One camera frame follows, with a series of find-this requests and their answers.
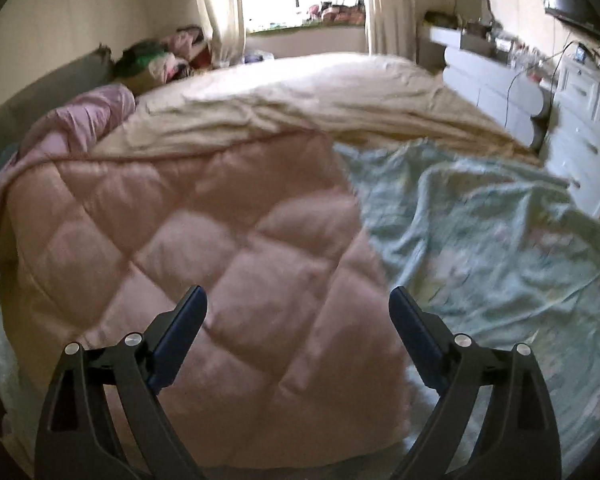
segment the curtain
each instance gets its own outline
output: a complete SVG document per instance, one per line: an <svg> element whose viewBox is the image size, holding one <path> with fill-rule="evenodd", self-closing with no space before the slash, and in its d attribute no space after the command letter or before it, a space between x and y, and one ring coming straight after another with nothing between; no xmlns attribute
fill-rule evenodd
<svg viewBox="0 0 600 480"><path fill-rule="evenodd" d="M242 0L196 0L200 25L211 38L214 65L228 66L244 55Z"/></svg>
<svg viewBox="0 0 600 480"><path fill-rule="evenodd" d="M414 60L415 0L366 0L366 38L371 54Z"/></svg>

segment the beige blanket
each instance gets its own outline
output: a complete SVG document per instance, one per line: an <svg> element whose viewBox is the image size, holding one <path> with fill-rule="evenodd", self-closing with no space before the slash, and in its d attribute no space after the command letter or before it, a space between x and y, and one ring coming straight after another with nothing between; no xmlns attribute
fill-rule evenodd
<svg viewBox="0 0 600 480"><path fill-rule="evenodd" d="M426 70L398 57L324 54L219 70L141 97L95 150L191 152L294 128L359 146L429 138L456 152L537 157Z"/></svg>
<svg viewBox="0 0 600 480"><path fill-rule="evenodd" d="M160 402L200 465L317 466L407 435L407 355L324 134L41 163L2 220L4 326L41 391L67 343L144 331L199 284L208 315Z"/></svg>

